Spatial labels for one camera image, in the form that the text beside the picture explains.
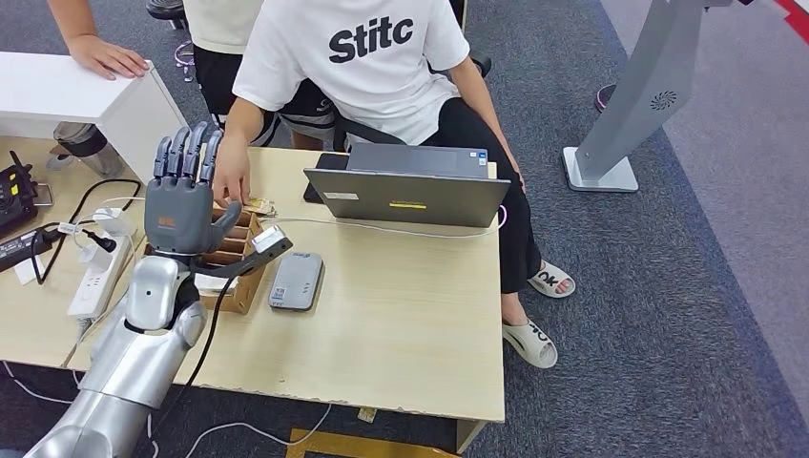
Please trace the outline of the seated person's right hand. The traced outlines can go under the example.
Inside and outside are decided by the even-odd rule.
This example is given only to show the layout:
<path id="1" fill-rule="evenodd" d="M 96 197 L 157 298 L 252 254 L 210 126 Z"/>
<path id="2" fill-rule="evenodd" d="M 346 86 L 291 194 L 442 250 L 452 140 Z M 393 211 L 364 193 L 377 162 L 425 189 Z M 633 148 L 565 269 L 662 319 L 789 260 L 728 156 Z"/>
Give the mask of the seated person's right hand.
<path id="1" fill-rule="evenodd" d="M 248 142 L 237 134 L 225 134 L 218 146 L 212 182 L 215 203 L 225 208 L 231 202 L 242 204 L 250 198 Z"/>

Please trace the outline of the standing person's right hand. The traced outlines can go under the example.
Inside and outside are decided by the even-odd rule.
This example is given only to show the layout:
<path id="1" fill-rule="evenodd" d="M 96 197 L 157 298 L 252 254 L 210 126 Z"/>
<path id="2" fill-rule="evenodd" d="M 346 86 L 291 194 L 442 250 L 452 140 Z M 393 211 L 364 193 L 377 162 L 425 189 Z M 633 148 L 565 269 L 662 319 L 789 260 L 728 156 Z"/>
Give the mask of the standing person's right hand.
<path id="1" fill-rule="evenodd" d="M 107 80 L 117 75 L 126 78 L 143 76 L 149 65 L 137 52 L 102 40 L 98 36 L 82 34 L 66 41 L 70 56 L 85 70 Z"/>

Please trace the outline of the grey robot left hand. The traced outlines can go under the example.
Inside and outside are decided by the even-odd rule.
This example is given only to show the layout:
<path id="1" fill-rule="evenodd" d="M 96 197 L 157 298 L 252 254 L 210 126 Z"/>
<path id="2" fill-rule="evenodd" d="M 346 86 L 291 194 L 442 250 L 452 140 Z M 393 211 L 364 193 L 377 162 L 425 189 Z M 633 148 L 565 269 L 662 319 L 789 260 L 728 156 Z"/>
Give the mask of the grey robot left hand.
<path id="1" fill-rule="evenodd" d="M 156 149 L 153 178 L 147 184 L 144 227 L 159 253 L 196 256 L 218 250 L 238 222 L 242 204 L 234 201 L 216 220 L 213 178 L 222 132 L 207 135 L 208 123 L 182 127 Z"/>

